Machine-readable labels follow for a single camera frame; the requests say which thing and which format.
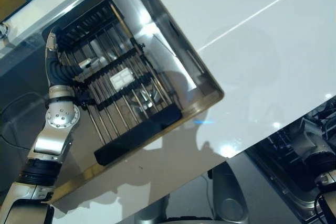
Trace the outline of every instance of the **black cable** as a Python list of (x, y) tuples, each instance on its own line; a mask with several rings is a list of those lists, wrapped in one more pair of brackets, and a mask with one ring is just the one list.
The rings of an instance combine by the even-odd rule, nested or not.
[(317, 212), (317, 201), (319, 200), (319, 198), (322, 196), (322, 193), (319, 193), (319, 194), (317, 194), (317, 196), (316, 196), (316, 198), (315, 198), (315, 200), (314, 200), (314, 211), (315, 211), (315, 214), (317, 215), (317, 218), (319, 218), (319, 221), (322, 223), (322, 224), (326, 224), (323, 220), (322, 220), (322, 218), (321, 218), (321, 216), (319, 215), (319, 213)]
[(20, 149), (20, 150), (24, 150), (24, 151), (30, 151), (30, 149), (26, 148), (26, 147), (22, 147), (22, 146), (18, 146), (16, 144), (12, 144), (11, 142), (9, 142), (4, 136), (0, 135), (1, 139), (6, 143), (8, 144), (9, 146), (11, 147), (14, 147), (14, 148), (17, 148), (17, 149)]
[(46, 100), (42, 95), (36, 93), (36, 92), (28, 92), (25, 94), (20, 95), (19, 97), (15, 98), (13, 101), (11, 101), (10, 103), (6, 104), (6, 106), (1, 110), (0, 114), (3, 114), (12, 104), (14, 104), (15, 102), (21, 100), (24, 97), (27, 97), (29, 95), (36, 95), (40, 98), (42, 98), (43, 100)]
[(203, 174), (201, 175), (201, 177), (204, 178), (204, 180), (206, 182), (206, 199), (207, 199), (208, 204), (209, 204), (209, 208), (210, 208), (210, 211), (211, 211), (211, 214), (212, 214), (212, 218), (214, 219), (215, 218), (214, 209), (212, 208), (211, 203), (210, 203), (210, 199), (209, 199), (209, 181), (206, 179), (206, 177), (203, 176)]
[[(15, 98), (13, 101), (11, 101), (10, 103), (6, 104), (6, 106), (1, 110), (0, 115), (2, 115), (11, 105), (13, 105), (15, 102), (21, 100), (24, 97), (27, 97), (29, 95), (36, 95), (40, 98), (42, 98), (43, 100), (46, 100), (44, 97), (42, 97), (40, 94), (36, 93), (36, 92), (28, 92), (25, 94), (20, 95), (19, 97)], [(16, 145), (16, 144), (12, 144), (10, 141), (8, 141), (2, 134), (0, 134), (1, 139), (3, 140), (3, 142), (5, 142), (7, 145), (20, 149), (20, 150), (24, 150), (24, 151), (30, 151), (30, 149)]]

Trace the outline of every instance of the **robotic arm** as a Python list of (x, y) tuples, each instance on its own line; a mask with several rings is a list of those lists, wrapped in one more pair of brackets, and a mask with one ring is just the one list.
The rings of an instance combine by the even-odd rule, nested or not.
[(320, 193), (315, 199), (327, 223), (336, 223), (336, 155), (328, 143), (319, 135), (316, 126), (298, 120), (290, 129), (293, 150), (302, 157), (304, 164), (315, 178)]
[(53, 30), (47, 40), (45, 60), (49, 83), (46, 123), (3, 202), (0, 224), (52, 223), (54, 209), (43, 202), (53, 195), (54, 184), (71, 145), (69, 134), (80, 118), (70, 85), (72, 78), (82, 73), (82, 69), (60, 64)]

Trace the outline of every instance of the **white countertop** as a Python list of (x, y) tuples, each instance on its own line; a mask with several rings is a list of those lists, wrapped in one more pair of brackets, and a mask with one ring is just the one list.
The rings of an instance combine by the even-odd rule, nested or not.
[(185, 123), (61, 199), (69, 211), (56, 209), (55, 224), (116, 223), (336, 94), (334, 0), (161, 1), (225, 97), (197, 117), (207, 123)]

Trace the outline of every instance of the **metal tines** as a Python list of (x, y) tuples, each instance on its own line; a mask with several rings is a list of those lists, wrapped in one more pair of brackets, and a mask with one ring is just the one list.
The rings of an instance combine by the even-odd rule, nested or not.
[[(86, 107), (103, 145), (172, 103), (113, 4), (111, 9), (119, 23), (110, 24), (61, 55), (64, 64), (92, 59), (77, 81), (85, 83), (92, 98)], [(98, 22), (99, 15), (92, 19)], [(113, 80), (121, 72), (128, 74), (129, 82), (118, 87)]]

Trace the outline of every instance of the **silver robot arm segment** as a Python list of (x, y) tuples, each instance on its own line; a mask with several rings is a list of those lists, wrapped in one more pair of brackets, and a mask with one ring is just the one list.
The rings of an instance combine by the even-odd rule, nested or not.
[(62, 163), (71, 145), (69, 134), (79, 122), (80, 112), (73, 100), (72, 78), (79, 66), (58, 61), (56, 35), (50, 32), (46, 46), (49, 108), (46, 123), (38, 134), (16, 182), (12, 183), (0, 209), (0, 224), (52, 223), (49, 201)]

